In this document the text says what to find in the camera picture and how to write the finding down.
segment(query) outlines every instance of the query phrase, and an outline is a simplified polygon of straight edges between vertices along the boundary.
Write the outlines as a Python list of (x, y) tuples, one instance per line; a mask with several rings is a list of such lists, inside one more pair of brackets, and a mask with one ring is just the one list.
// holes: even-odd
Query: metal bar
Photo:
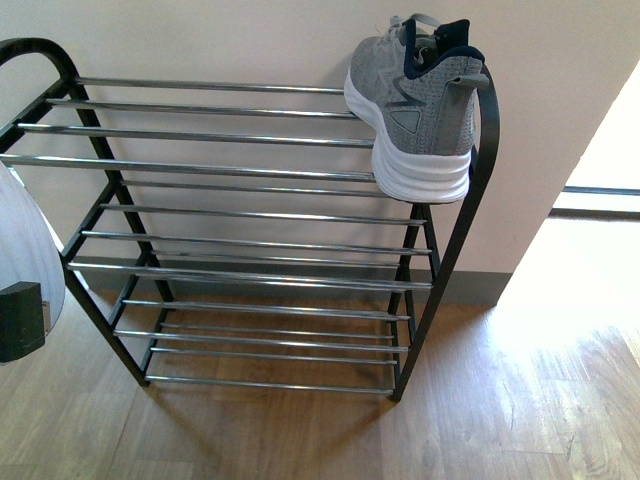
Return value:
[(113, 196), (116, 194), (117, 190), (118, 184), (116, 183), (116, 181), (109, 180), (100, 195), (98, 195), (98, 198), (96, 199), (94, 204), (87, 212), (82, 222), (80, 222), (80, 226), (71, 236), (69, 242), (62, 251), (62, 256), (64, 257), (66, 262), (72, 261), (78, 254), (78, 251), (82, 248), (82, 245), (84, 245), (84, 242), (86, 241), (86, 237), (82, 235), (82, 232), (84, 230), (91, 230), (96, 226), (98, 220), (100, 220), (100, 217), (104, 212), (104, 210), (100, 208), (100, 206), (104, 203), (110, 202)]
[(283, 307), (280, 305), (249, 305), (236, 303), (210, 302), (154, 302), (148, 300), (125, 300), (128, 305), (149, 308), (168, 308), (172, 310), (205, 310), (242, 313), (270, 313), (278, 315), (303, 315), (330, 318), (359, 318), (362, 320), (383, 320), (397, 322), (408, 320), (408, 316), (389, 315), (373, 310), (339, 310), (330, 308)]
[(307, 263), (310, 265), (337, 265), (352, 267), (397, 267), (396, 262), (371, 262), (366, 260), (331, 260), (324, 258), (304, 258), (304, 257), (279, 257), (279, 256), (259, 256), (259, 255), (223, 255), (214, 253), (198, 252), (172, 252), (167, 250), (154, 250), (156, 256), (178, 257), (178, 258), (200, 258), (210, 260), (234, 260), (266, 263)]
[(0, 155), (0, 160), (12, 165), (33, 165), (62, 168), (90, 168), (106, 171), (139, 171), (158, 173), (184, 173), (195, 175), (221, 175), (236, 177), (291, 178), (300, 180), (326, 180), (336, 182), (375, 183), (370, 172), (314, 172), (269, 168), (220, 167), (213, 165), (179, 165), (153, 162), (131, 162), (111, 159), (50, 157), (35, 155)]
[(143, 188), (175, 188), (181, 190), (212, 190), (223, 192), (277, 193), (301, 195), (328, 195), (336, 197), (387, 198), (382, 192), (365, 190), (338, 190), (326, 188), (290, 188), (290, 187), (238, 187), (232, 185), (206, 185), (195, 183), (147, 182), (143, 180), (124, 180), (123, 185)]
[(369, 225), (414, 225), (422, 226), (422, 220), (403, 218), (376, 218), (360, 216), (312, 215), (302, 213), (232, 212), (226, 210), (200, 210), (191, 208), (150, 207), (145, 205), (110, 205), (101, 208), (116, 212), (160, 213), (166, 215), (201, 215), (209, 217), (258, 218), (268, 220), (304, 220), (336, 223), (361, 223)]
[(230, 247), (250, 247), (250, 248), (282, 248), (292, 250), (314, 250), (327, 252), (349, 252), (349, 253), (370, 253), (381, 255), (429, 255), (429, 250), (419, 248), (387, 248), (387, 247), (367, 247), (359, 245), (310, 245), (302, 243), (278, 243), (278, 242), (254, 242), (249, 240), (226, 240), (217, 238), (188, 238), (171, 237), (164, 235), (117, 233), (117, 232), (82, 232), (88, 238), (108, 239), (121, 241), (163, 241), (177, 243), (194, 243), (203, 245), (226, 245)]
[(290, 109), (170, 105), (139, 102), (98, 102), (94, 100), (50, 100), (47, 103), (55, 107), (75, 108), (81, 110), (118, 110), (126, 112), (187, 113), (199, 115), (242, 115), (280, 118), (322, 118), (337, 120), (358, 119), (358, 117), (352, 112), (317, 112)]
[(78, 127), (73, 125), (44, 125), (34, 123), (20, 123), (18, 124), (18, 128), (25, 132), (31, 133), (79, 135), (92, 138), (140, 138), (151, 140), (184, 140), (194, 142), (231, 142), (315, 147), (373, 148), (373, 140), (354, 138), (331, 139), (275, 137), (267, 135), (131, 130), (123, 128)]
[(268, 353), (244, 353), (244, 352), (218, 352), (215, 350), (188, 350), (180, 348), (153, 347), (156, 353), (167, 353), (174, 355), (195, 355), (211, 357), (232, 357), (232, 358), (257, 358), (261, 360), (294, 360), (308, 362), (328, 362), (328, 363), (354, 363), (362, 365), (394, 365), (395, 360), (378, 360), (369, 358), (346, 358), (346, 357), (309, 357), (305, 355), (275, 355)]
[(185, 377), (162, 377), (157, 375), (147, 375), (146, 379), (153, 382), (175, 382), (194, 383), (203, 385), (220, 385), (229, 387), (258, 387), (258, 388), (278, 388), (285, 390), (306, 390), (317, 392), (339, 392), (339, 393), (361, 393), (365, 395), (391, 395), (393, 390), (373, 389), (373, 388), (353, 388), (353, 387), (325, 387), (319, 385), (292, 385), (285, 383), (257, 383), (243, 382), (236, 380), (216, 380), (206, 378), (185, 378)]
[[(167, 315), (169, 314), (169, 310), (163, 309), (158, 316), (158, 320), (156, 321), (156, 325), (153, 329), (154, 332), (158, 333), (162, 331), (162, 326), (164, 322), (167, 320)], [(149, 341), (149, 345), (147, 346), (147, 351), (144, 353), (144, 357), (142, 362), (140, 363), (140, 368), (146, 374), (147, 370), (149, 370), (149, 365), (151, 364), (151, 358), (153, 357), (155, 350), (154, 347), (158, 345), (158, 339), (154, 338)]]
[(218, 325), (186, 325), (177, 323), (162, 323), (162, 328), (173, 330), (203, 330), (212, 332), (231, 332), (231, 333), (260, 333), (265, 335), (291, 335), (302, 337), (331, 337), (331, 338), (357, 338), (366, 340), (390, 340), (392, 335), (373, 335), (366, 333), (337, 333), (337, 332), (314, 332), (306, 330), (273, 330), (269, 328), (245, 328), (245, 327), (226, 327)]
[(242, 283), (278, 285), (291, 287), (344, 288), (348, 290), (396, 291), (430, 290), (431, 283), (400, 282), (393, 280), (357, 280), (324, 277), (303, 277), (295, 275), (271, 275), (241, 272), (215, 272), (181, 268), (128, 267), (123, 265), (102, 265), (69, 263), (74, 271), (103, 271), (126, 275), (137, 275), (155, 280), (182, 280), (188, 282)]
[(640, 190), (635, 188), (579, 187), (577, 185), (567, 185), (562, 191), (565, 193), (589, 193), (595, 195), (640, 196)]
[(186, 335), (177, 333), (137, 332), (131, 330), (115, 330), (116, 337), (150, 338), (180, 342), (230, 343), (236, 345), (261, 345), (267, 347), (318, 348), (328, 350), (353, 350), (362, 352), (394, 353), (409, 351), (408, 347), (391, 347), (387, 345), (363, 345), (356, 343), (331, 342), (297, 342), (291, 340), (272, 340), (266, 338), (217, 337), (211, 335)]
[(343, 95), (342, 88), (308, 87), (300, 85), (259, 85), (229, 82), (193, 82), (171, 80), (142, 80), (129, 78), (95, 78), (77, 77), (78, 85), (104, 87), (140, 87), (140, 88), (177, 88), (185, 90), (220, 90), (232, 92), (266, 92), (266, 93), (319, 93)]

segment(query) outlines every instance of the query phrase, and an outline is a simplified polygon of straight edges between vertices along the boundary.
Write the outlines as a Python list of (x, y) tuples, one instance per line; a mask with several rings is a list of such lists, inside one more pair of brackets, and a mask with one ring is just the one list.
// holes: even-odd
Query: metal shoe rack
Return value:
[[(401, 399), (493, 170), (499, 137), (493, 83), (478, 92), (481, 134), (479, 147), (473, 152), (471, 187), (462, 202), (441, 261), (432, 206), (403, 204), (385, 197), (369, 171), (335, 171), (325, 168), (327, 163), (320, 162), (319, 168), (311, 170), (272, 168), (270, 165), (218, 165), (214, 164), (214, 155), (211, 155), (211, 161), (199, 165), (120, 160), (114, 156), (108, 141), (126, 138), (206, 142), (211, 151), (221, 145), (219, 142), (225, 142), (225, 146), (229, 143), (257, 144), (264, 149), (295, 146), (308, 147), (315, 155), (321, 151), (331, 156), (330, 152), (336, 149), (341, 152), (370, 149), (371, 139), (104, 128), (96, 113), (117, 110), (125, 115), (158, 112), (158, 115), (206, 115), (208, 118), (246, 116), (253, 118), (252, 121), (255, 121), (254, 117), (264, 117), (264, 122), (271, 121), (267, 117), (294, 118), (300, 122), (358, 122), (348, 111), (92, 101), (85, 87), (117, 87), (119, 91), (140, 88), (266, 92), (327, 98), (341, 95), (342, 90), (85, 78), (78, 74), (61, 47), (48, 40), (33, 38), (0, 43), (0, 66), (31, 53), (48, 58), (60, 78), (0, 130), (0, 161), (7, 166), (42, 167), (43, 171), (56, 167), (97, 169), (106, 174), (106, 186), (88, 206), (88, 213), (61, 251), (60, 259), (68, 290), (140, 385), (188, 382), (382, 394), (396, 401)], [(490, 78), (488, 70), (484, 73)], [(50, 111), (63, 108), (76, 110), (81, 124), (38, 123)], [(16, 153), (17, 142), (24, 136), (33, 135), (88, 137), (96, 158)], [(186, 174), (199, 181), (176, 180)], [(163, 180), (156, 181), (158, 176)], [(145, 197), (134, 202), (139, 191), (181, 192), (183, 199), (201, 198), (217, 191), (225, 192), (225, 195), (257, 195), (256, 198), (270, 200), (260, 202), (261, 208), (249, 211), (215, 204), (207, 208), (200, 205), (176, 208), (147, 204)], [(70, 197), (72, 192), (73, 188), (69, 188)], [(291, 212), (292, 205), (305, 204), (305, 201), (313, 203), (308, 199), (318, 199), (322, 209), (332, 210), (313, 214)], [(345, 205), (357, 202), (365, 205), (373, 202), (376, 211), (380, 212), (388, 211), (388, 206), (393, 211), (406, 206), (407, 213), (403, 218), (344, 213)], [(108, 214), (123, 215), (128, 231), (98, 229), (96, 225), (101, 217)], [(163, 224), (155, 221), (157, 218), (196, 224), (222, 223), (220, 228), (209, 229), (211, 236), (188, 236), (158, 231)], [(253, 222), (267, 222), (268, 239), (242, 236), (245, 231), (253, 231)], [(327, 225), (332, 228), (357, 225), (362, 229), (383, 228), (386, 229), (384, 232), (391, 229), (396, 241), (394, 246), (389, 246), (388, 242), (359, 243), (359, 238), (353, 236), (354, 241), (350, 243), (293, 242), (288, 233), (288, 225), (293, 223), (304, 225), (302, 231), (307, 233), (307, 238), (309, 232), (322, 232)], [(221, 231), (230, 231), (237, 236), (229, 238), (220, 235)], [(281, 233), (282, 238), (274, 240), (274, 232)], [(388, 236), (388, 233), (373, 233), (366, 238), (375, 240)], [(130, 262), (117, 258), (100, 263), (83, 260), (79, 252), (85, 244), (96, 240), (108, 242), (109, 251), (124, 244), (137, 245), (139, 256)], [(424, 247), (417, 246), (417, 242), (424, 243)], [(430, 267), (431, 281), (416, 281), (412, 277), (412, 264), (415, 265), (417, 257), (428, 259), (423, 263)], [(176, 263), (171, 259), (189, 262)], [(342, 273), (334, 276), (336, 271)], [(104, 309), (82, 281), (80, 274), (91, 272), (122, 278), (122, 289), (111, 312), (102, 311)], [(157, 299), (136, 296), (136, 288), (144, 282), (155, 286)], [(223, 288), (226, 296), (204, 296), (194, 300), (192, 296), (179, 293), (180, 286), (185, 285), (197, 285), (205, 292)], [(261, 289), (269, 295), (254, 297)], [(425, 297), (424, 306), (414, 301), (414, 296), (426, 291), (428, 297)], [(326, 308), (321, 300), (320, 306), (309, 306), (310, 299), (321, 297), (318, 292), (340, 292), (347, 298), (368, 293), (379, 302), (364, 302), (372, 305), (371, 309), (362, 309), (363, 303), (358, 304), (358, 308), (348, 308), (348, 302), (347, 308), (334, 308), (335, 303)], [(295, 299), (301, 297), (304, 302), (296, 304)], [(260, 299), (249, 301), (247, 298)], [(373, 308), (381, 304), (382, 308)], [(149, 312), (155, 314), (148, 324), (136, 323), (135, 313), (139, 311), (145, 313), (145, 318), (149, 317)], [(185, 311), (198, 311), (199, 314), (185, 315)], [(183, 317), (188, 323), (181, 323)], [(200, 372), (199, 367), (207, 361), (218, 363), (214, 363), (216, 367), (204, 368), (208, 372), (206, 376), (194, 374)], [(196, 368), (190, 372), (188, 368), (194, 365)], [(288, 373), (295, 370), (302, 372), (303, 381), (288, 381)], [(274, 381), (277, 372), (285, 372), (285, 380)], [(318, 372), (323, 378), (314, 376)]]

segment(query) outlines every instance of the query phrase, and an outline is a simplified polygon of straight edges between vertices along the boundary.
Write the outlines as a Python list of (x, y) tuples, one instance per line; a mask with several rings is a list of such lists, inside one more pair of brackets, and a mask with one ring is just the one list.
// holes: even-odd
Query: black metal frame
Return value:
[[(101, 127), (98, 117), (95, 113), (97, 108), (114, 108), (114, 109), (132, 109), (142, 111), (164, 111), (165, 107), (150, 106), (142, 104), (105, 104), (100, 102), (91, 102), (84, 85), (122, 85), (122, 86), (150, 86), (162, 88), (190, 88), (190, 89), (216, 89), (216, 90), (233, 90), (233, 91), (261, 91), (261, 92), (307, 92), (322, 93), (330, 95), (340, 95), (340, 89), (322, 89), (315, 87), (289, 87), (289, 86), (265, 86), (265, 85), (240, 85), (240, 84), (205, 84), (197, 82), (154, 82), (139, 80), (121, 80), (121, 79), (92, 79), (80, 77), (73, 62), (66, 52), (55, 43), (44, 39), (13, 39), (0, 43), (0, 66), (7, 61), (30, 53), (39, 53), (47, 57), (57, 68), (60, 79), (56, 81), (50, 88), (45, 90), (42, 95), (38, 96), (27, 108), (18, 114), (11, 122), (0, 130), (0, 160), (10, 165), (37, 165), (37, 166), (58, 166), (72, 168), (97, 168), (104, 170), (107, 176), (107, 185), (98, 195), (97, 200), (89, 209), (84, 220), (79, 225), (75, 234), (72, 236), (68, 245), (60, 254), (60, 259), (64, 267), (65, 281), (67, 288), (86, 311), (91, 321), (96, 325), (105, 340), (112, 347), (114, 352), (119, 356), (124, 365), (129, 369), (140, 385), (147, 385), (150, 381), (174, 381), (174, 382), (192, 382), (214, 385), (252, 385), (270, 388), (295, 388), (305, 390), (335, 390), (342, 392), (359, 392), (359, 393), (382, 393), (390, 395), (395, 401), (399, 401), (407, 386), (407, 382), (416, 365), (416, 360), (420, 350), (425, 342), (429, 328), (435, 318), (437, 309), (442, 300), (449, 279), (453, 273), (455, 264), (465, 243), (467, 234), (479, 207), (480, 201), (487, 187), (493, 167), (496, 160), (498, 140), (499, 140), (499, 115), (496, 93), (491, 81), (489, 87), (478, 92), (480, 117), (481, 117), (481, 135), (478, 150), (474, 148), (472, 155), (471, 167), (471, 184), (470, 190), (465, 197), (457, 221), (455, 223), (452, 236), (448, 242), (442, 261), (438, 251), (436, 235), (431, 215), (431, 205), (414, 204), (412, 206), (411, 215), (408, 220), (402, 219), (380, 219), (380, 218), (355, 218), (355, 217), (330, 217), (330, 218), (314, 218), (319, 221), (341, 221), (351, 223), (387, 223), (399, 224), (406, 226), (405, 239), (402, 248), (385, 249), (381, 247), (362, 247), (362, 246), (336, 246), (336, 245), (290, 245), (287, 243), (278, 244), (283, 248), (298, 248), (312, 251), (355, 251), (364, 253), (393, 253), (398, 255), (399, 261), (395, 278), (393, 281), (375, 281), (375, 280), (353, 280), (353, 279), (331, 279), (321, 277), (304, 277), (304, 276), (277, 276), (252, 273), (237, 272), (194, 272), (190, 270), (180, 270), (163, 268), (158, 260), (157, 252), (152, 242), (155, 240), (166, 239), (159, 235), (149, 234), (140, 217), (143, 211), (152, 211), (156, 213), (172, 213), (172, 214), (191, 214), (191, 215), (221, 215), (224, 212), (218, 211), (201, 211), (201, 210), (183, 210), (167, 212), (168, 209), (145, 208), (136, 205), (133, 201), (128, 185), (135, 184), (125, 179), (123, 172), (127, 170), (136, 171), (159, 171), (174, 173), (200, 173), (203, 175), (238, 175), (238, 176), (254, 176), (262, 178), (322, 178), (325, 180), (349, 181), (349, 182), (369, 182), (374, 183), (371, 174), (360, 172), (338, 173), (338, 172), (300, 172), (300, 171), (275, 171), (269, 169), (235, 169), (233, 167), (202, 167), (202, 166), (185, 166), (170, 164), (152, 164), (152, 163), (136, 163), (123, 162), (115, 159), (113, 152), (107, 141), (107, 137), (127, 137), (127, 138), (179, 138), (182, 140), (198, 140), (198, 141), (231, 141), (245, 143), (264, 143), (264, 144), (285, 144), (285, 145), (314, 145), (341, 148), (371, 148), (370, 140), (317, 140), (317, 139), (295, 139), (295, 138), (272, 138), (272, 137), (256, 137), (256, 136), (240, 136), (240, 135), (220, 135), (220, 134), (179, 134), (173, 132), (147, 132), (140, 130), (118, 130), (104, 129)], [(486, 67), (483, 73), (491, 78)], [(66, 106), (77, 111), (82, 127), (51, 127), (43, 125), (35, 125), (40, 121), (52, 108)], [(173, 106), (172, 111), (190, 112), (190, 113), (215, 113), (228, 115), (253, 115), (253, 116), (305, 116), (320, 118), (339, 118), (339, 119), (355, 119), (350, 112), (293, 112), (293, 111), (275, 111), (275, 110), (258, 110), (258, 109), (221, 109), (209, 107), (188, 107)], [(88, 136), (98, 159), (61, 159), (52, 157), (35, 157), (27, 155), (8, 155), (6, 152), (16, 144), (20, 138), (28, 132), (35, 133), (57, 133), (66, 135), (83, 135)], [(263, 191), (271, 191), (273, 189), (263, 189)], [(351, 190), (308, 190), (290, 189), (297, 193), (314, 193), (322, 195), (352, 195), (352, 196), (371, 196), (383, 197), (379, 192), (363, 193), (361, 191)], [(118, 205), (109, 205), (112, 199), (116, 199)], [(109, 234), (94, 232), (98, 219), (102, 213), (108, 209), (120, 210), (124, 215), (130, 227), (129, 234)], [(261, 214), (243, 212), (242, 214), (234, 214), (235, 216), (256, 216)], [(416, 249), (416, 241), (420, 235), (420, 231), (424, 234), (427, 249)], [(129, 240), (137, 242), (140, 247), (140, 256), (136, 260), (134, 266), (131, 267), (111, 267), (106, 265), (86, 265), (75, 262), (76, 256), (82, 245), (90, 238), (112, 238), (116, 240)], [(273, 245), (258, 244), (256, 242), (234, 242), (215, 239), (178, 239), (181, 241), (222, 245), (232, 243), (239, 246), (260, 246), (271, 247)], [(424, 282), (412, 281), (411, 278), (411, 259), (415, 255), (428, 254), (431, 267), (432, 282), (427, 284)], [(240, 258), (253, 258), (251, 256), (241, 256)], [(264, 259), (272, 259), (275, 257), (264, 257)], [(128, 280), (124, 284), (118, 300), (109, 315), (105, 315), (100, 311), (96, 303), (92, 300), (89, 292), (85, 290), (81, 281), (77, 276), (77, 271), (86, 270), (117, 270), (127, 275)], [(128, 305), (142, 305), (145, 302), (131, 300), (131, 295), (136, 288), (140, 278), (150, 278), (155, 281), (157, 289), (162, 297), (161, 302), (153, 303), (154, 308), (159, 308), (160, 313), (155, 327), (148, 332), (133, 332), (117, 330), (118, 322)], [(242, 311), (263, 311), (263, 312), (282, 312), (284, 314), (304, 314), (309, 315), (310, 312), (302, 309), (291, 307), (270, 306), (258, 308), (257, 306), (238, 306), (228, 304), (197, 304), (189, 302), (177, 301), (169, 287), (169, 280), (189, 280), (198, 282), (221, 282), (229, 283), (239, 281), (247, 284), (267, 284), (276, 282), (282, 285), (295, 285), (296, 287), (328, 287), (328, 288), (348, 288), (353, 290), (374, 290), (388, 291), (391, 294), (389, 306), (386, 315), (378, 312), (347, 312), (347, 311), (330, 311), (321, 310), (319, 314), (326, 316), (342, 316), (355, 317), (361, 315), (364, 318), (375, 318), (386, 320), (390, 325), (390, 335), (378, 336), (379, 338), (390, 338), (387, 345), (378, 344), (342, 344), (331, 342), (295, 342), (300, 347), (311, 347), (319, 350), (356, 350), (363, 352), (375, 351), (379, 352), (383, 358), (381, 359), (364, 359), (364, 363), (393, 365), (394, 385), (392, 389), (379, 388), (352, 388), (352, 387), (331, 387), (323, 385), (287, 385), (276, 383), (262, 382), (245, 382), (245, 381), (229, 381), (217, 379), (194, 379), (181, 377), (163, 377), (159, 375), (150, 375), (148, 373), (152, 357), (155, 353), (180, 353), (192, 355), (225, 355), (225, 356), (245, 356), (264, 359), (283, 359), (284, 357), (295, 360), (314, 360), (314, 361), (330, 361), (342, 363), (354, 363), (356, 360), (350, 358), (333, 358), (333, 357), (303, 357), (303, 356), (287, 356), (274, 354), (253, 354), (253, 353), (233, 353), (233, 352), (213, 352), (205, 350), (173, 350), (171, 348), (159, 347), (158, 343), (172, 339), (183, 341), (199, 341), (199, 342), (223, 342), (238, 345), (266, 345), (266, 346), (290, 346), (289, 341), (264, 340), (257, 338), (229, 338), (220, 336), (203, 336), (190, 334), (171, 334), (165, 333), (166, 329), (175, 326), (167, 324), (167, 318), (170, 312), (175, 309), (213, 309), (213, 310), (242, 310)], [(420, 318), (417, 317), (414, 302), (414, 290), (430, 289), (424, 311)], [(398, 310), (404, 297), (405, 310), (404, 315), (398, 315)], [(398, 321), (407, 321), (408, 345), (401, 345), (398, 330)], [(251, 329), (216, 327), (213, 331), (247, 331), (251, 333)], [(282, 331), (271, 330), (271, 333), (283, 333)], [(284, 332), (287, 335), (295, 335), (296, 332)], [(358, 335), (348, 335), (345, 333), (326, 333), (325, 335), (351, 338), (362, 338)], [(136, 337), (148, 340), (146, 354), (140, 363), (136, 362), (127, 347), (121, 341), (121, 337)]]

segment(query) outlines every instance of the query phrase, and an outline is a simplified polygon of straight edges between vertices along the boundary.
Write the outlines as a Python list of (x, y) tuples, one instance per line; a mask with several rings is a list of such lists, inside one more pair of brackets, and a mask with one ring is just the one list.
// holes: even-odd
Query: gray sneaker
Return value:
[(446, 203), (469, 189), (475, 89), (488, 78), (468, 32), (468, 20), (440, 25), (426, 15), (394, 17), (384, 36), (365, 39), (353, 54), (345, 100), (376, 130), (373, 172), (393, 198)]

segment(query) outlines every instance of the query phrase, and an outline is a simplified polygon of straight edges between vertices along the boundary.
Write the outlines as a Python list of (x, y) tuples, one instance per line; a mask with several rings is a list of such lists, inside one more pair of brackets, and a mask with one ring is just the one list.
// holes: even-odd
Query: wooden floor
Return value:
[(0, 367), (0, 479), (640, 479), (640, 224), (548, 220), (404, 399), (142, 389), (73, 301)]

